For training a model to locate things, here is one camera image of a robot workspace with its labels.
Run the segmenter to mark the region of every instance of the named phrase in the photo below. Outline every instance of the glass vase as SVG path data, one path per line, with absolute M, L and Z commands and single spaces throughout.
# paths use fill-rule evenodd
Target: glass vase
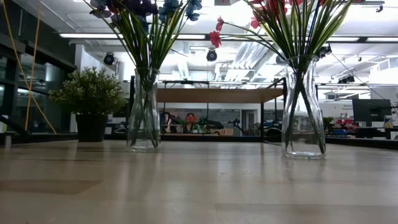
M 315 93 L 317 57 L 287 59 L 287 101 L 282 128 L 282 153 L 286 157 L 321 159 L 326 156 L 321 109 Z
M 159 71 L 137 68 L 136 94 L 132 106 L 127 148 L 135 152 L 156 151 L 160 147 L 160 119 L 157 107 L 157 81 Z

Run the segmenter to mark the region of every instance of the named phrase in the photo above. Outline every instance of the security camera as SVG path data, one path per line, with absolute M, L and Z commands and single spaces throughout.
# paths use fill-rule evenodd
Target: security camera
M 104 58 L 104 63 L 105 65 L 114 65 L 116 63 L 116 60 L 114 59 L 113 56 L 113 52 L 106 53 L 106 56 Z
M 214 62 L 215 60 L 217 60 L 216 50 L 215 49 L 210 49 L 209 52 L 207 53 L 206 59 L 209 62 Z

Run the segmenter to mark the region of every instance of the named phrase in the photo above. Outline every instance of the ceiling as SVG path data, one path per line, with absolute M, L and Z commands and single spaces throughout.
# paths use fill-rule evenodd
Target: ceiling
M 33 15 L 40 8 L 42 20 L 57 32 L 111 32 L 101 19 L 88 14 L 91 9 L 81 0 L 41 0 L 42 5 L 38 0 L 13 1 Z M 398 35 L 398 0 L 384 1 L 384 10 L 380 13 L 376 12 L 378 6 L 352 6 L 335 35 Z M 250 8 L 243 1 L 231 6 L 215 6 L 214 0 L 202 0 L 202 4 L 199 21 L 187 23 L 181 34 L 208 34 L 215 30 L 218 16 L 241 26 L 248 26 L 251 21 Z M 224 25 L 222 33 L 243 34 L 243 31 Z M 117 40 L 87 40 L 77 43 L 85 44 L 87 50 L 99 57 L 112 51 L 120 60 L 131 63 Z M 283 66 L 276 64 L 275 55 L 256 43 L 223 42 L 216 50 L 217 61 L 207 62 L 206 54 L 211 47 L 209 41 L 176 41 L 172 48 L 186 56 L 169 53 L 160 69 L 163 77 L 269 82 L 283 72 Z M 331 44 L 331 49 L 334 55 L 327 55 L 317 64 L 317 82 L 337 83 L 339 77 L 348 74 L 346 68 L 367 80 L 371 67 L 388 57 L 398 57 L 398 44 Z

